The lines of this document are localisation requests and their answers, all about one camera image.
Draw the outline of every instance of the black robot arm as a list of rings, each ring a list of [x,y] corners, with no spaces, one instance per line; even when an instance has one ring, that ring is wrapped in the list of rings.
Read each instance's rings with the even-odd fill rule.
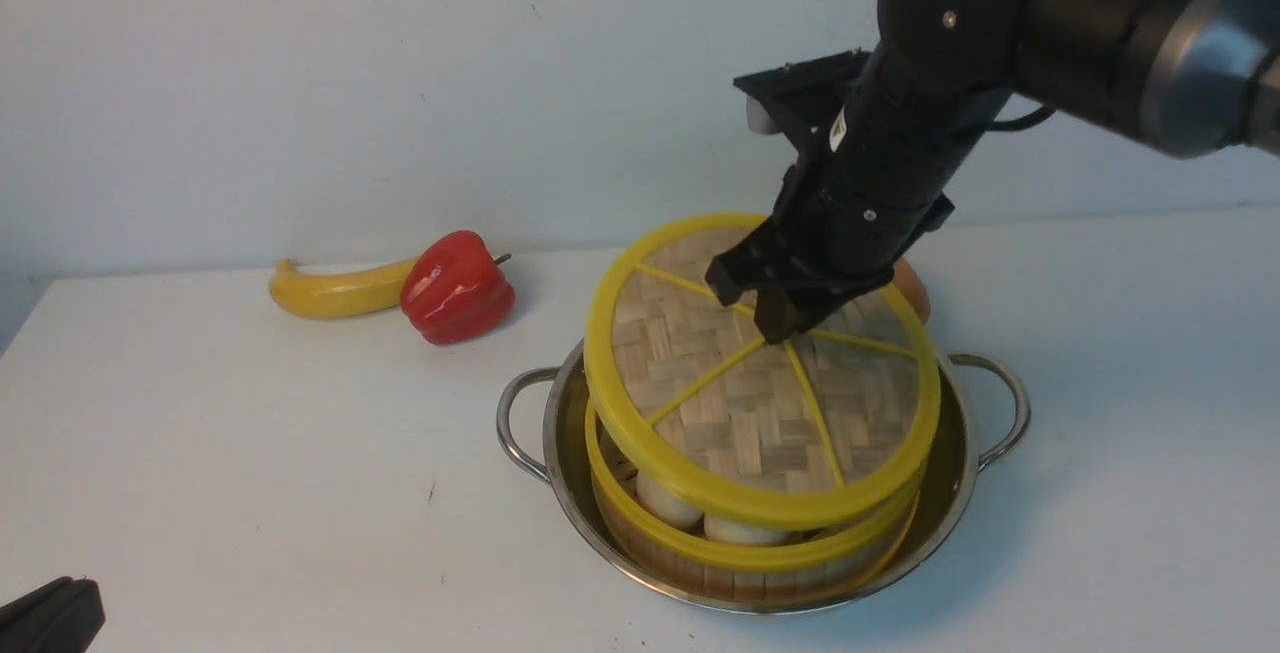
[[[989,132],[1064,111],[1175,157],[1280,155],[1280,0],[878,0],[878,20],[872,52],[736,82],[751,128],[799,155],[707,283],[724,305],[755,289],[769,343],[888,284]],[[1012,93],[1043,108],[997,122]]]

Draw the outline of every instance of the stainless steel pot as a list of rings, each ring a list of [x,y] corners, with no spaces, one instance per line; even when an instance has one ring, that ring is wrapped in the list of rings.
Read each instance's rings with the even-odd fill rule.
[[[969,416],[968,402],[955,366],[992,371],[1014,394],[1015,416],[1009,435],[992,449],[978,453],[978,435]],[[942,415],[929,455],[928,470],[920,484],[920,502],[915,519],[897,556],[884,571],[864,585],[833,584],[803,599],[785,603],[712,598],[681,589],[636,565],[613,543],[600,517],[591,490],[591,470],[586,458],[584,414],[586,411],[586,379],[582,374],[582,346],[579,344],[558,369],[539,369],[521,374],[498,402],[498,439],[507,456],[532,476],[550,484],[561,508],[586,543],[605,561],[628,577],[677,601],[731,613],[797,615],[827,611],[861,598],[902,580],[919,567],[951,535],[973,496],[978,474],[1004,457],[1027,433],[1030,402],[1027,389],[1007,366],[974,353],[952,353],[938,359],[942,374]],[[521,391],[535,383],[552,382],[543,416],[541,464],[526,453],[511,434],[511,405]]]

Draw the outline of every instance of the red bell pepper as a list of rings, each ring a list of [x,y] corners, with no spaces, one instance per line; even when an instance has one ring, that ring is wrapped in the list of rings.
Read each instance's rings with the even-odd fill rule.
[[[401,289],[401,311],[429,343],[448,346],[483,335],[516,307],[516,288],[470,230],[457,230],[417,260]]]

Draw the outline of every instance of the yellow banana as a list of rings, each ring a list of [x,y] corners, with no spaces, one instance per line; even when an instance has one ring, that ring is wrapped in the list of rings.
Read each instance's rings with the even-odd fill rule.
[[[417,259],[334,275],[298,273],[293,261],[275,264],[268,288],[275,306],[305,319],[340,319],[399,306],[399,292]]]

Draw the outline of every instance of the cable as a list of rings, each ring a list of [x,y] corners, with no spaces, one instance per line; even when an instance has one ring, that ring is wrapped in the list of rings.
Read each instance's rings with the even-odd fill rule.
[[[1015,117],[1014,120],[996,120],[995,123],[988,124],[986,129],[987,133],[1019,133],[1036,128],[1038,124],[1048,120],[1053,114],[1056,114],[1056,110],[1048,106],[1041,106],[1034,111],[1029,111],[1029,114],[1024,117]]]

